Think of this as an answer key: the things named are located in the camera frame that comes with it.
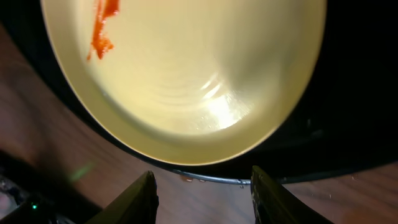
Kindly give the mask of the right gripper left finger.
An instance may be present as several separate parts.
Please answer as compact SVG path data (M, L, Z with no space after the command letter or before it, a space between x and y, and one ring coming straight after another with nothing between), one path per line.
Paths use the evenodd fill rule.
M86 224L155 224L158 206L155 176L147 171Z

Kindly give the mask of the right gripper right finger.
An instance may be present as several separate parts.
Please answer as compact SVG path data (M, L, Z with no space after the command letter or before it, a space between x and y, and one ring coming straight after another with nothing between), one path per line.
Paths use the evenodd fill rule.
M330 223L258 166L252 168L251 197L256 224Z

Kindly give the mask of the yellow plate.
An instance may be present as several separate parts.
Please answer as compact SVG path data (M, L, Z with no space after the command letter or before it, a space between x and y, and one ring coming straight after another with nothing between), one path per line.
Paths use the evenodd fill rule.
M42 1L52 50L112 137L181 166L238 157L297 106L326 1Z

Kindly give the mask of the black round tray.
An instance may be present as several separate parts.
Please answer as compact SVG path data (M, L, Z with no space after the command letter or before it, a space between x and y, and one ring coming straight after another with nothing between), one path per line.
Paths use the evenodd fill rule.
M76 115L123 151L157 167L220 182L259 166L283 183L349 174L397 160L397 2L326 1L318 59L282 125L250 151L216 164L181 166L143 156L112 137L69 87L40 3L2 1L1 22L23 56Z

